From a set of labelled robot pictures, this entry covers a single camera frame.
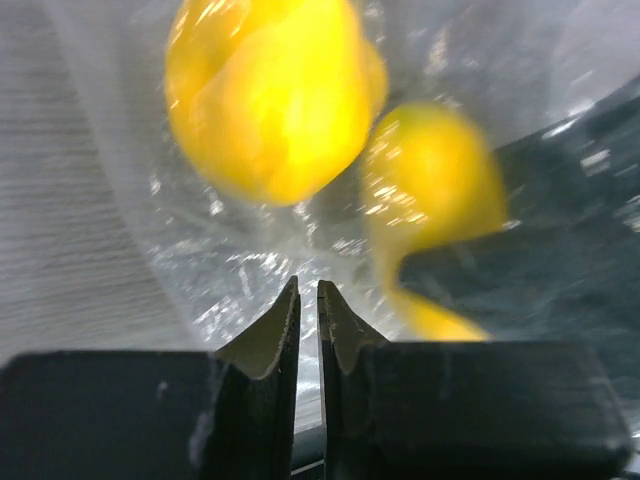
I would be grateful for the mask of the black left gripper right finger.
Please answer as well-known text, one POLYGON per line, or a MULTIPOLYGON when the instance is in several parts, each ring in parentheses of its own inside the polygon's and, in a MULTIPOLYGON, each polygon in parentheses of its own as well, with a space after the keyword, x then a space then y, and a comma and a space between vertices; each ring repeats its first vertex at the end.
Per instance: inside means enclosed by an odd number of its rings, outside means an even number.
POLYGON ((317 287, 329 479, 613 479, 630 429, 571 342, 398 342, 317 287))

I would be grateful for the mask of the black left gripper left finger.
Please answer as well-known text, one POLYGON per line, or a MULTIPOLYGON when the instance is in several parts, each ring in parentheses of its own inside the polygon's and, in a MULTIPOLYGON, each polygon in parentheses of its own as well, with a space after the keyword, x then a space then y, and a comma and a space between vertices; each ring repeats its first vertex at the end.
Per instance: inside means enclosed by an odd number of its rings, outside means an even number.
POLYGON ((23 353, 1 370, 5 479, 287 479, 300 295, 214 352, 23 353))

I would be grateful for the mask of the clear zip top bag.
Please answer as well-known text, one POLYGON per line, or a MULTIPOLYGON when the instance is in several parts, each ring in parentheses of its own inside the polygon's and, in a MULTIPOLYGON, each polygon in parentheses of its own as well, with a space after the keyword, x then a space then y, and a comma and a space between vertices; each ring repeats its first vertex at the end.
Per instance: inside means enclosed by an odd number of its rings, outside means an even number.
POLYGON ((211 348, 296 280, 391 340, 577 340, 639 426, 635 1, 52 1, 122 213, 211 348))

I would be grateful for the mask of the yellow fake lemon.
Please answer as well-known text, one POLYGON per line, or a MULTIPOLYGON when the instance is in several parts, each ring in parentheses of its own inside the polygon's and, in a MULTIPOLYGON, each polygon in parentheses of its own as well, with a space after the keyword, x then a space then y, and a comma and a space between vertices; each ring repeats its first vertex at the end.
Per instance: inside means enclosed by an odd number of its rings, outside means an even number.
POLYGON ((471 320, 399 282, 404 257, 499 231, 507 222, 503 177, 481 130, 443 105, 399 105, 371 136, 361 198, 381 289, 404 323, 428 340, 488 339, 471 320))

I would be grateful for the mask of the yellow fake bell pepper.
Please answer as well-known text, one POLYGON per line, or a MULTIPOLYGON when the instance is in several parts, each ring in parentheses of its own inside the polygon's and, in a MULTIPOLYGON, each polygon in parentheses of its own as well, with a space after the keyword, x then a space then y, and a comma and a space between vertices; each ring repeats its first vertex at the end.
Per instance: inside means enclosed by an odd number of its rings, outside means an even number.
POLYGON ((164 92, 198 174, 282 207, 356 159, 388 75, 352 1, 185 1, 167 42, 164 92))

